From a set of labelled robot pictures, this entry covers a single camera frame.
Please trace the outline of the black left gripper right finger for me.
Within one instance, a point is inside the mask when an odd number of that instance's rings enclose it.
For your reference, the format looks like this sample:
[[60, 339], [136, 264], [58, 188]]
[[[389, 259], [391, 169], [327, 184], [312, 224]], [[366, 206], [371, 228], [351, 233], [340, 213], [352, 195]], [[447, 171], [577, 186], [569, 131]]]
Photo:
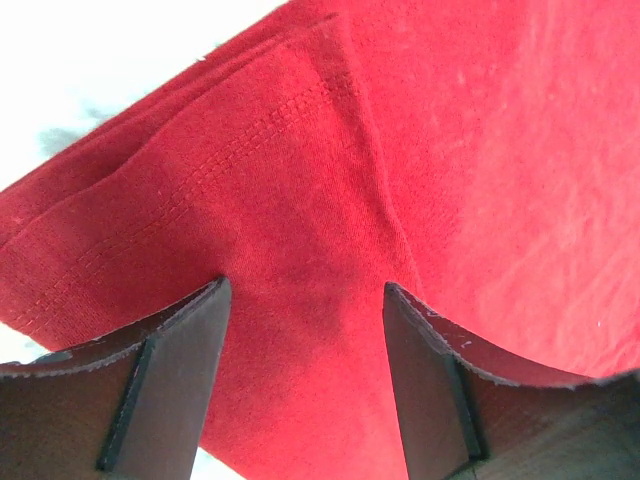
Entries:
[[383, 323], [412, 479], [635, 479], [639, 375], [592, 379], [512, 354], [398, 284]]

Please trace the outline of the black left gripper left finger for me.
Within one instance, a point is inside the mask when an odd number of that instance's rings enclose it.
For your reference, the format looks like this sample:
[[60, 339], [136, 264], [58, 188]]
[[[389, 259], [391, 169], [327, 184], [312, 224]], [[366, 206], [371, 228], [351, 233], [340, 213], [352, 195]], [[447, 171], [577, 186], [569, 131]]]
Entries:
[[231, 307], [219, 278], [83, 344], [1, 367], [5, 479], [187, 479]]

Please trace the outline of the red t shirt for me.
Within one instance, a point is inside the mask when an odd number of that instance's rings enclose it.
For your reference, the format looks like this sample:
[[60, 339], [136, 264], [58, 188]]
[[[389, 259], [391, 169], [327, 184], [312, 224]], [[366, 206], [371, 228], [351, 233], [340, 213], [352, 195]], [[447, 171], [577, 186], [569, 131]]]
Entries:
[[1, 319], [49, 349], [230, 279], [203, 447], [406, 475], [396, 282], [527, 359], [639, 365], [639, 5], [292, 1], [1, 195]]

